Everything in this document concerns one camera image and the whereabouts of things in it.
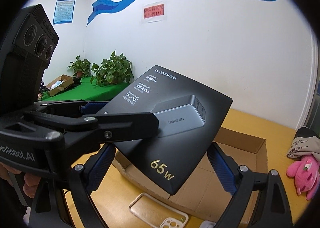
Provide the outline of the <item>person's left hand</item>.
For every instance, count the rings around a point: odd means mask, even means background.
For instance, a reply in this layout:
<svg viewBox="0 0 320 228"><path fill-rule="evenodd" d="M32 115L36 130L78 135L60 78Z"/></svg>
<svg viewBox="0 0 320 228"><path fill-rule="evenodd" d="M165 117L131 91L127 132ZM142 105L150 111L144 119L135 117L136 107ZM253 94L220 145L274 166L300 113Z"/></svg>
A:
<svg viewBox="0 0 320 228"><path fill-rule="evenodd" d="M13 186L11 177L9 173L12 174L20 174L21 171L10 166L7 166L4 163L1 163L1 179L6 180L11 186ZM23 191L24 193L31 199L35 197L37 187L39 186L41 178L33 175L31 173L26 173L24 175L24 186Z"/></svg>

